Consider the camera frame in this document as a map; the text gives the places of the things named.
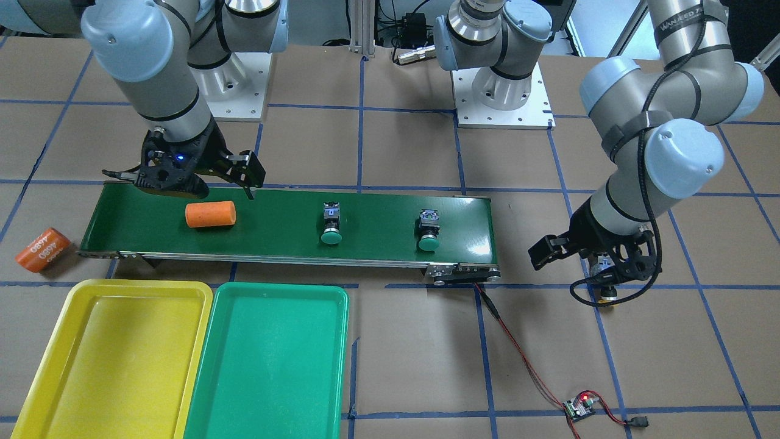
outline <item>yellow plastic bin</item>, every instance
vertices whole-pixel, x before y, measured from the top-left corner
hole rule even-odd
[[[11,438],[181,438],[212,298],[199,282],[77,284]]]

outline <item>green push button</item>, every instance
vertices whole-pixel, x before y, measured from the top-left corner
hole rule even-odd
[[[322,242],[329,245],[338,244],[342,240],[342,236],[339,232],[325,232],[320,237]]]
[[[424,237],[420,240],[420,242],[417,243],[417,247],[420,247],[420,250],[424,250],[426,252],[432,252],[436,250],[438,245],[438,239],[435,237]]]

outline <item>cable connector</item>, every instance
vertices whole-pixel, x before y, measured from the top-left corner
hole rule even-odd
[[[645,428],[650,423],[647,421],[647,416],[634,416],[626,421],[626,425],[629,427]]]

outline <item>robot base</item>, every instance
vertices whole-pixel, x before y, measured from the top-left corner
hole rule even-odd
[[[547,130],[555,127],[550,99],[539,64],[534,67],[533,88],[522,107],[501,111],[492,109],[474,96],[471,83],[479,69],[455,70],[452,72],[452,89],[455,106],[458,109],[458,126],[463,128],[509,128],[514,130]]]
[[[225,101],[208,101],[216,120],[260,122],[268,81],[271,78],[270,53],[236,53],[252,82],[240,96]]]

